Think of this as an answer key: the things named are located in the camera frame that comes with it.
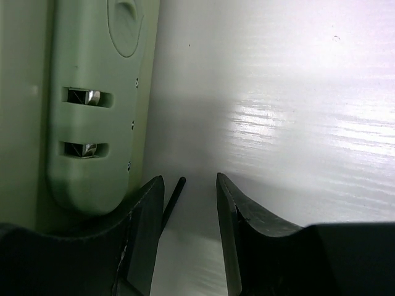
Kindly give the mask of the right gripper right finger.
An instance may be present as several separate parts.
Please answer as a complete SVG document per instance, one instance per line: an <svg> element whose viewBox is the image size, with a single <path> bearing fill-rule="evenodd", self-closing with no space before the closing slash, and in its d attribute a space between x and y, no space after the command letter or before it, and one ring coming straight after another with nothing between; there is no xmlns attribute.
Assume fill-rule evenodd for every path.
<svg viewBox="0 0 395 296"><path fill-rule="evenodd" d="M229 295L393 295L394 223L301 227L216 179Z"/></svg>

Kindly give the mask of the green hard-shell suitcase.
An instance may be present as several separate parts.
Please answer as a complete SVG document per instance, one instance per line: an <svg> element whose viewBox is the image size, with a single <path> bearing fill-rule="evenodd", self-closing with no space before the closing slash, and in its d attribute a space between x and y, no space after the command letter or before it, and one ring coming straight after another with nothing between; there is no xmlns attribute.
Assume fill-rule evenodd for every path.
<svg viewBox="0 0 395 296"><path fill-rule="evenodd" d="M1 222L50 232L139 187L159 1L1 2Z"/></svg>

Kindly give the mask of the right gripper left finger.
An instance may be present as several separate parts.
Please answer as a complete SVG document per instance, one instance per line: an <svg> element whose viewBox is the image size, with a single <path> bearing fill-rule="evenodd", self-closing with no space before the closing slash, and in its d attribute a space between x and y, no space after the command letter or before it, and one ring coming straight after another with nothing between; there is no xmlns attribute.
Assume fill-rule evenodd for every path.
<svg viewBox="0 0 395 296"><path fill-rule="evenodd" d="M2 295L149 295L161 234L156 176L107 215L59 234L1 225Z"/></svg>

